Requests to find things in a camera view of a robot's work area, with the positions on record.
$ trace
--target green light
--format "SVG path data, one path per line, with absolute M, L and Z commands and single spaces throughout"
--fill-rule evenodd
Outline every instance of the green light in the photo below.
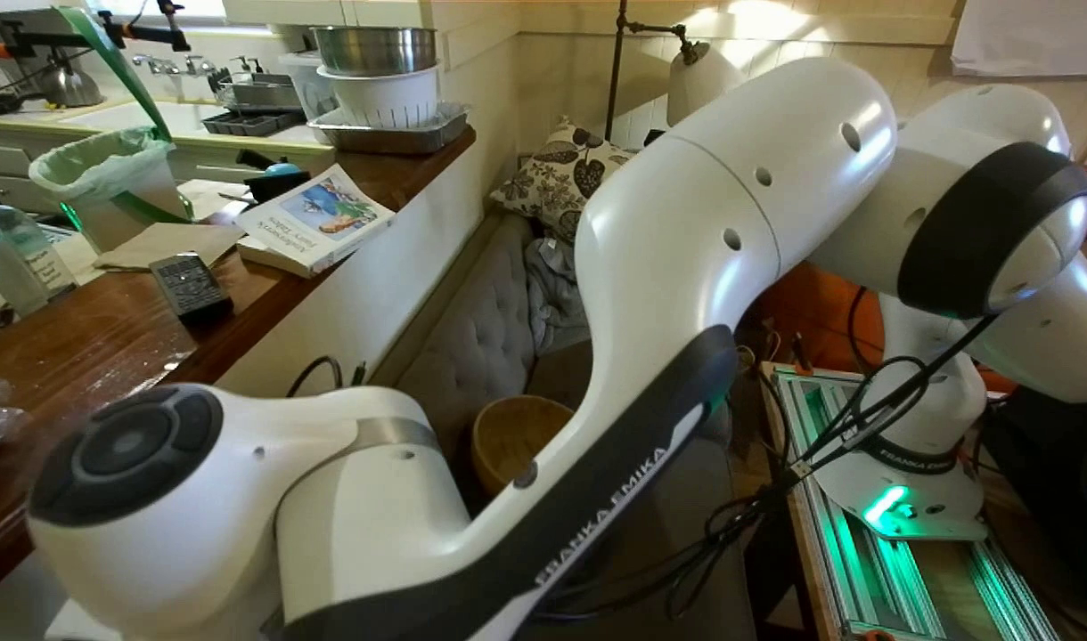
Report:
M 908 494 L 906 484 L 891 484 L 867 514 L 867 524 L 879 524 L 888 511 L 894 511 Z

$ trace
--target wooden countertop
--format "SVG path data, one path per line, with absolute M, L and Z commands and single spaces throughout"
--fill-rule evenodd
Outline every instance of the wooden countertop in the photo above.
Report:
M 468 145 L 472 127 L 434 157 L 342 152 L 362 192 L 404 212 Z M 291 277 L 227 253 L 218 268 L 234 313 L 187 333 L 162 307 L 149 276 L 102 276 L 0 333 L 0 382 L 13 427 L 0 443 L 0 580 L 33 552 L 23 493 L 42 456 L 111 401 L 161 382 L 218 382 L 323 277 Z

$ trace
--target robotic arm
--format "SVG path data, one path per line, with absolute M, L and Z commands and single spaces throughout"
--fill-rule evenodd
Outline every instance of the robotic arm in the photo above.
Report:
M 906 127 L 908 138 L 930 143 L 930 127 Z M 1011 138 L 1015 127 L 998 133 L 974 160 Z M 900 150 L 868 74 L 797 62 L 721 97 L 614 175 L 578 231 L 587 396 L 472 520 L 425 415 L 398 393 L 256 402 L 183 385 L 113 402 L 55 448 L 33 488 L 33 543 L 66 595 L 127 638 L 254 638 L 275 612 L 280 638 L 510 638 L 728 396 L 729 333 L 767 284 L 819 249 L 822 263 L 900 296 L 888 276 L 908 231 L 894 247 L 868 225 L 920 228 L 914 205 L 936 205 L 939 181 L 974 168 L 962 152 L 923 163 L 925 152 Z M 898 181 L 925 189 L 888 213 L 876 205 L 898 205 L 888 192 Z M 1000 262 L 1000 289 L 984 307 L 957 298 L 957 321 L 1063 289 L 1055 276 L 1087 212 L 1057 212 L 1051 222 L 1070 218 L 1063 237 L 1047 231 L 1057 262 L 1028 244 L 1040 263 Z

